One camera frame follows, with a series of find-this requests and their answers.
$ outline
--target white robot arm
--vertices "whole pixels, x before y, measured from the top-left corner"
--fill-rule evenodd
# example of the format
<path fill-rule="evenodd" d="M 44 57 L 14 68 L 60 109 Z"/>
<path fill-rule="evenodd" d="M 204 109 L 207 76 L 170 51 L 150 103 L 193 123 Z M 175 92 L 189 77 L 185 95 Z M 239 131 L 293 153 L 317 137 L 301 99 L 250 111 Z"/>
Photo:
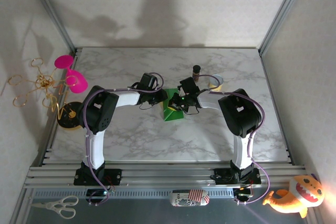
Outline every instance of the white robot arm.
<path fill-rule="evenodd" d="M 198 103 L 201 108 L 209 108 L 215 110 L 221 110 L 219 103 L 218 103 L 218 95 L 210 93 L 210 92 L 203 92 L 197 97 Z M 247 155 L 247 144 L 249 140 L 250 134 L 246 134 L 245 137 L 241 136 L 233 136 L 234 139 L 234 152 L 232 162 L 234 165 L 239 168 L 240 170 L 247 168 L 252 164 L 251 158 L 252 157 L 252 149 L 253 149 L 253 139 L 250 142 L 249 148 L 249 155 Z"/>
<path fill-rule="evenodd" d="M 117 105 L 115 106 L 116 108 L 126 105 L 136 105 L 140 98 L 140 93 L 134 91 L 116 92 L 115 94 L 119 97 Z M 105 130 L 98 131 L 96 134 L 91 135 L 90 137 L 89 156 L 93 169 L 98 169 L 105 162 L 103 155 L 104 133 Z M 86 157 L 83 158 L 83 162 L 86 166 L 89 166 Z"/>
<path fill-rule="evenodd" d="M 234 135 L 234 157 L 231 160 L 231 174 L 234 183 L 239 183 L 253 172 L 251 160 L 253 135 L 251 133 L 261 122 L 261 115 L 243 89 L 230 95 L 210 92 L 198 88 L 193 78 L 180 81 L 185 95 L 174 94 L 168 107 L 175 111 L 188 112 L 190 106 L 221 110 L 229 130 Z"/>

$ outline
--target aluminum frame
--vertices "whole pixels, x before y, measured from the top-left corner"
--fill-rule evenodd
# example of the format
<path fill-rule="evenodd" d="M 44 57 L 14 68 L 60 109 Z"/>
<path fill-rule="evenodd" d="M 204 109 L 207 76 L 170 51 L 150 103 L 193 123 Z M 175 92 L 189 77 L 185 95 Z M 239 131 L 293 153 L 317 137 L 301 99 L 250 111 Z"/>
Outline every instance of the aluminum frame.
<path fill-rule="evenodd" d="M 273 186 L 288 186 L 296 175 L 307 174 L 304 166 L 289 163 L 260 162 L 267 171 Z M 80 164 L 53 163 L 42 167 L 31 167 L 24 188 L 100 188 L 73 185 L 76 169 Z M 106 169 L 122 169 L 118 188 L 237 188 L 239 185 L 216 185 L 210 179 L 215 168 L 230 168 L 229 162 L 205 163 L 127 163 L 107 162 Z M 260 171 L 261 185 L 266 187 L 266 176 Z"/>
<path fill-rule="evenodd" d="M 276 33 L 284 22 L 289 10 L 293 6 L 295 0 L 283 0 L 277 15 L 275 16 L 271 26 L 269 27 L 264 40 L 259 47 L 259 54 L 263 57 L 266 54 L 268 47 L 270 46 L 272 40 L 274 39 Z"/>
<path fill-rule="evenodd" d="M 19 200 L 15 207 L 15 211 L 9 224 L 24 224 L 27 222 L 31 204 L 34 199 L 34 193 L 35 190 L 33 188 L 22 189 Z"/>
<path fill-rule="evenodd" d="M 68 34 L 68 32 L 66 31 L 63 23 L 61 22 L 61 19 L 58 17 L 56 11 L 53 8 L 53 5 L 51 4 L 50 0 L 40 0 L 43 7 L 45 8 L 46 12 L 48 13 L 51 21 L 55 24 L 60 36 L 62 37 L 62 39 L 64 40 L 65 44 L 67 45 L 67 47 L 69 48 L 69 50 L 72 53 L 76 52 L 76 48 L 73 45 L 70 36 Z"/>
<path fill-rule="evenodd" d="M 280 118 L 280 113 L 279 113 L 278 106 L 275 102 L 275 97 L 274 97 L 274 94 L 273 94 L 273 91 L 272 91 L 272 88 L 271 88 L 271 84 L 270 84 L 270 81 L 269 81 L 269 78 L 268 78 L 268 74 L 267 74 L 266 69 L 265 69 L 265 64 L 264 64 L 263 58 L 260 58 L 260 61 L 261 61 L 262 69 L 263 69 L 264 74 L 265 74 L 267 86 L 268 86 L 268 89 L 269 89 L 269 93 L 271 95 L 271 99 L 272 99 L 273 107 L 275 109 L 275 114 L 277 116 L 278 124 L 280 126 L 281 135 L 282 135 L 283 139 L 285 140 L 285 145 L 286 145 L 286 148 L 287 148 L 286 151 L 288 153 L 288 158 L 291 160 L 291 163 L 293 165 L 295 165 L 296 162 L 295 162 L 294 157 L 291 154 L 291 149 L 290 149 L 290 146 L 289 146 L 289 142 L 288 142 L 288 139 L 287 139 L 286 134 L 284 132 L 283 123 L 282 123 L 281 118 Z"/>

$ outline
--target green cloth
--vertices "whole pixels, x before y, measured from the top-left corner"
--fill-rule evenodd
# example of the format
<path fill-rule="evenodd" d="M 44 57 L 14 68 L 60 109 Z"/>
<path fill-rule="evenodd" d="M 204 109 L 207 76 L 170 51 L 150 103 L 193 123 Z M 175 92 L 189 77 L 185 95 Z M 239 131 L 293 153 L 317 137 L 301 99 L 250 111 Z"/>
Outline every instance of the green cloth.
<path fill-rule="evenodd" d="M 178 89 L 165 89 L 168 95 L 168 99 L 163 101 L 163 120 L 165 122 L 172 121 L 176 119 L 182 119 L 183 111 L 174 111 L 168 108 L 168 102 L 173 98 L 174 93 L 179 93 Z"/>

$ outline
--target marble table surface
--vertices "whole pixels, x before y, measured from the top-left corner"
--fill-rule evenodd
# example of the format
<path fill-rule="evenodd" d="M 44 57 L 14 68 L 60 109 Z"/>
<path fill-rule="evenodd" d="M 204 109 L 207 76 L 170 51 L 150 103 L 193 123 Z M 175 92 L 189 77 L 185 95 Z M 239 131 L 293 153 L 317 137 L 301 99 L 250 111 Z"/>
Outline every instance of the marble table surface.
<path fill-rule="evenodd" d="M 67 101 L 82 102 L 94 85 L 125 88 L 140 81 L 145 72 L 160 73 L 164 88 L 176 88 L 179 81 L 191 76 L 196 64 L 202 67 L 201 74 L 221 75 L 223 91 L 243 88 L 265 109 L 265 124 L 254 141 L 255 160 L 287 161 L 285 142 L 256 49 L 83 48 L 75 69 L 87 78 L 89 88 L 81 94 L 70 93 Z M 200 77 L 201 89 L 207 83 L 208 77 Z M 81 161 L 84 153 L 83 129 L 57 128 L 50 159 Z M 221 111 L 201 109 L 198 115 L 164 122 L 159 104 L 148 110 L 124 106 L 116 109 L 106 130 L 104 156 L 107 161 L 228 161 L 233 156 L 233 135 Z"/>

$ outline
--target orange stuffed toy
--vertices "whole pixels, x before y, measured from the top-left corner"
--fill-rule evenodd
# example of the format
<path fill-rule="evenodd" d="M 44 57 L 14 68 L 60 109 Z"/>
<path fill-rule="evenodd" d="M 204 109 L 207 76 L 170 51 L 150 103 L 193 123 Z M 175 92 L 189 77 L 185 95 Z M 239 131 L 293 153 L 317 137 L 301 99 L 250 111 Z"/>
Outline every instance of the orange stuffed toy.
<path fill-rule="evenodd" d="M 276 192 L 280 199 L 273 197 L 274 191 L 270 191 L 262 202 L 278 212 L 285 214 L 299 212 L 302 218 L 307 216 L 308 207 L 319 206 L 324 200 L 321 184 L 317 179 L 309 175 L 293 177 L 289 182 L 289 191 L 281 189 Z"/>

